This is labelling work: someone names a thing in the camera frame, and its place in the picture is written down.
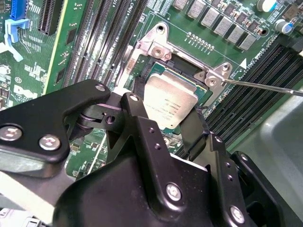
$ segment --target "capacitor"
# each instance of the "capacitor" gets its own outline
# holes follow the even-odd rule
[[[276,7],[276,0],[258,0],[257,9],[261,12],[271,12]]]
[[[290,33],[293,30],[293,27],[292,23],[289,23],[284,19],[277,20],[275,24],[275,30],[283,34]]]

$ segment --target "screwdriver shaft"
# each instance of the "screwdriver shaft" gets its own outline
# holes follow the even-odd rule
[[[287,89],[287,88],[283,88],[283,87],[274,87],[274,86],[269,86],[269,85],[264,85],[264,84],[255,84],[255,83],[237,81],[237,80],[232,80],[232,79],[222,79],[222,82],[226,82],[226,83],[229,83],[229,84],[235,84],[235,85],[241,85],[241,86],[247,86],[247,87],[255,87],[255,88],[260,88],[260,89],[265,89],[265,90],[290,94],[290,95],[293,95],[293,96],[303,97],[303,92],[302,91],[296,91],[296,90]]]

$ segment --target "black memory slot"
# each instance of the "black memory slot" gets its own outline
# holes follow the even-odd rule
[[[243,81],[292,88],[303,78],[303,60],[277,39]],[[252,127],[284,94],[235,86],[207,118],[211,130],[231,145]]]
[[[106,70],[103,83],[109,86],[110,82],[112,81],[114,77],[114,73],[119,65],[119,62],[122,60],[127,46],[129,42],[131,41],[134,31],[140,21],[141,15],[144,12],[144,9],[148,3],[148,0],[142,0],[137,4],[137,7],[134,11],[134,16],[131,20],[128,21],[127,29],[124,31],[123,35],[121,36],[120,42],[118,42],[116,51],[113,54],[113,57],[111,58],[111,61],[108,65],[108,68]]]
[[[277,65],[277,67],[268,67],[263,71],[263,77],[259,76],[258,78],[256,78],[255,83],[259,83],[259,84],[271,84],[269,83],[270,79],[272,77],[274,77],[279,70],[282,69],[282,67],[284,66],[284,64],[286,62],[289,61],[289,58],[291,58],[291,54],[287,51],[284,50],[283,52],[281,52],[281,54],[283,55],[282,58],[278,58],[278,59],[274,59],[272,61],[272,64],[274,63],[275,65]],[[254,92],[256,90],[259,89],[250,89],[247,88],[243,91],[242,94],[240,94],[239,97],[247,97],[245,99],[239,99],[237,101],[235,101],[228,110],[226,110],[225,114],[224,114],[224,118],[218,122],[216,122],[215,124],[212,125],[212,129],[218,129],[221,128],[223,124],[226,125],[227,121],[232,121],[233,122],[233,118],[237,117],[237,114],[241,111],[244,110],[243,106],[245,106],[247,103],[250,102],[250,100],[252,100],[254,98]]]
[[[303,69],[298,70],[299,77],[292,78],[285,87],[293,87],[296,83],[298,83],[303,78]],[[246,124],[241,124],[237,128],[235,128],[233,131],[234,133],[231,133],[231,131],[228,133],[228,135],[224,136],[224,140],[227,141],[226,145],[229,146],[234,142],[242,133],[244,133],[247,128],[250,127],[251,124],[254,124],[266,111],[268,111],[276,102],[278,102],[284,94],[276,93],[276,95],[272,95],[269,97],[265,102],[267,102],[266,105],[263,105],[263,107],[259,110],[254,111],[251,113],[251,122],[248,122]]]
[[[104,25],[106,23],[106,18],[108,16],[110,6],[111,6],[111,1],[109,1],[109,0],[103,1],[101,10],[99,11],[98,19],[94,25],[92,36],[90,37],[88,47],[85,51],[85,55],[83,56],[83,59],[81,62],[81,68],[78,71],[77,77],[75,79],[76,83],[83,81],[85,78],[85,75],[89,68],[89,62],[91,59],[92,52],[94,51],[95,45],[98,41],[99,36],[102,33],[102,29],[103,29]]]
[[[88,50],[86,52],[86,58],[84,60],[84,64],[82,66],[80,75],[78,76],[77,82],[83,81],[84,79],[90,79],[91,78],[91,76],[87,77],[87,74],[88,74],[88,72],[93,72],[93,70],[94,70],[93,68],[89,69],[92,52],[95,51],[96,44],[97,44],[98,39],[100,37],[102,37],[102,41],[101,41],[100,46],[97,49],[97,54],[96,55],[98,56],[100,54],[100,52],[103,50],[105,40],[107,39],[109,31],[111,30],[112,20],[118,12],[120,3],[121,3],[121,1],[117,1],[116,7],[114,8],[115,10],[114,10],[114,12],[111,16],[111,19],[110,19],[109,23],[106,21],[106,18],[107,18],[108,12],[110,10],[111,1],[107,1],[106,4],[103,5],[99,20],[97,22],[97,26],[94,30],[91,42],[89,43],[89,47],[88,47]],[[98,61],[98,57],[95,59],[95,62],[94,62],[93,65],[96,65],[97,61]]]
[[[285,63],[283,65],[283,67],[279,67],[277,66],[277,68],[279,68],[280,70],[285,70],[285,68],[288,68],[292,65],[292,62],[290,61],[292,59],[292,54],[290,54],[287,57],[287,64]],[[267,78],[267,84],[271,84],[274,86],[281,86],[283,84],[283,82],[285,81],[284,78],[279,77],[279,74],[275,74],[273,75],[273,77],[271,77],[271,75],[268,75]],[[262,108],[262,105],[264,105],[264,100],[266,100],[270,95],[274,94],[271,91],[266,91],[266,90],[260,90],[257,88],[253,88],[253,89],[249,89],[250,92],[248,95],[246,95],[247,97],[249,97],[248,99],[245,99],[246,102],[242,104],[241,109],[238,109],[237,111],[237,115],[234,117],[234,119],[228,120],[228,123],[225,124],[225,128],[227,128],[227,131],[220,131],[219,133],[225,137],[225,135],[228,133],[229,130],[233,129],[234,127],[237,127],[239,124],[239,119],[245,119],[246,116],[248,116],[251,112],[254,112],[255,109],[260,109]]]
[[[70,80],[72,80],[71,84],[75,83],[79,70],[83,64],[83,58],[90,41],[91,34],[96,26],[96,20],[99,17],[102,3],[104,3],[103,0],[98,0],[97,8],[93,9],[95,1],[97,0],[89,0],[85,6],[81,26],[73,48],[73,55],[65,75],[65,87],[69,86]]]
[[[246,82],[255,82],[260,74],[268,68],[271,62],[284,50],[284,47],[280,45],[272,44],[270,49],[261,56],[259,59],[263,64],[255,63],[252,68],[244,75],[242,81]],[[207,122],[210,128],[213,128],[214,124],[221,120],[225,115],[226,111],[233,105],[234,102],[240,97],[240,94],[243,93],[247,87],[234,87],[229,95],[221,102],[207,118]]]
[[[99,79],[101,76],[101,71],[104,65],[105,59],[108,57],[108,53],[110,49],[112,48],[114,42],[116,41],[117,36],[119,35],[119,32],[121,31],[123,27],[123,21],[125,19],[127,10],[128,10],[128,4],[129,1],[122,1],[122,4],[119,7],[118,14],[113,18],[110,22],[110,33],[105,41],[104,49],[102,52],[98,55],[98,64],[95,64],[94,70],[91,71],[89,77],[93,79]]]

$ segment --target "motherboard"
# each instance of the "motherboard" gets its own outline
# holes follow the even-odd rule
[[[86,79],[119,92],[140,82],[149,118],[186,158],[179,124],[192,108],[231,149],[288,98],[213,75],[300,87],[302,50],[303,0],[0,0],[0,110]],[[65,168],[80,179],[106,159],[95,129],[71,141]]]

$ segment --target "blue connector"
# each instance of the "blue connector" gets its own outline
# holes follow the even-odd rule
[[[27,0],[12,0],[10,18],[21,20],[25,18],[27,9]]]

